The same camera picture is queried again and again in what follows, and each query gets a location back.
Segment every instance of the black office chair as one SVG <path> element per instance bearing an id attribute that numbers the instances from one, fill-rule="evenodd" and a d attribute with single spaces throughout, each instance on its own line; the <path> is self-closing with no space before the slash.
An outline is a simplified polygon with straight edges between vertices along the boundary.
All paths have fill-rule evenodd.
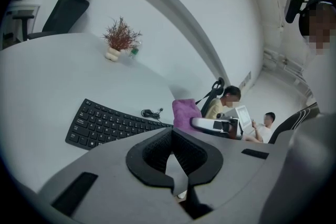
<path id="1" fill-rule="evenodd" d="M 90 3 L 87 0 L 58 0 L 47 19 L 42 32 L 27 34 L 27 22 L 33 19 L 34 15 L 15 15 L 14 20 L 22 21 L 23 41 L 38 37 L 65 34 L 79 17 L 86 11 Z"/>
<path id="2" fill-rule="evenodd" d="M 284 131 L 294 130 L 296 129 L 302 122 L 309 120 L 311 118 L 315 118 L 320 113 L 319 107 L 317 103 L 314 103 L 308 106 L 305 109 L 302 109 L 290 116 L 284 122 L 282 122 L 272 134 L 268 144 L 274 144 L 278 138 L 278 135 Z"/>

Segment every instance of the dried plant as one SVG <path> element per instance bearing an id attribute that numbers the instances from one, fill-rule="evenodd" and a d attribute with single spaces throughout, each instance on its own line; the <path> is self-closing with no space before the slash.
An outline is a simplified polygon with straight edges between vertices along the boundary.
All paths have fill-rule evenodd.
<path id="1" fill-rule="evenodd" d="M 107 34 L 103 38 L 108 42 L 109 46 L 117 51 L 133 49 L 136 47 L 134 43 L 137 38 L 142 36 L 140 32 L 136 33 L 124 21 L 123 17 L 119 21 L 113 20 L 112 27 L 107 27 Z"/>

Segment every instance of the potted plant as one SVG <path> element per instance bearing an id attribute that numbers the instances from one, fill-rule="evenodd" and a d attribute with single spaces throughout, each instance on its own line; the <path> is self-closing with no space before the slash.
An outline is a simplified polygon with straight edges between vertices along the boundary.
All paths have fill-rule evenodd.
<path id="1" fill-rule="evenodd" d="M 112 27 L 106 28 L 107 33 L 103 38 L 107 41 L 109 48 L 105 57 L 111 61 L 117 61 L 122 50 L 135 48 L 138 37 L 142 36 L 140 32 L 136 33 L 124 21 L 123 17 L 119 21 L 114 20 Z"/>

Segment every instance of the yellow shirt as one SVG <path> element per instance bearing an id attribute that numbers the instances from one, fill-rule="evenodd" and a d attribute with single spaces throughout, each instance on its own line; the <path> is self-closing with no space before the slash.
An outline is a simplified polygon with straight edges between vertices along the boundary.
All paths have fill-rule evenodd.
<path id="1" fill-rule="evenodd" d="M 217 114 L 223 112 L 223 105 L 219 98 L 215 98 L 210 102 L 208 111 L 206 112 L 205 118 L 206 119 L 216 119 Z"/>

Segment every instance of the ceiling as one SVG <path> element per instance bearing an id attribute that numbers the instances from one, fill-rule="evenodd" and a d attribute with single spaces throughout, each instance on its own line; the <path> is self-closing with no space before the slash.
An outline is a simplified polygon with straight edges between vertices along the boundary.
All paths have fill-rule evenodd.
<path id="1" fill-rule="evenodd" d="M 286 1 L 257 0 L 264 31 L 264 69 L 307 98 L 311 92 L 302 72 L 309 50 L 299 31 L 298 16 L 292 24 L 285 21 Z"/>

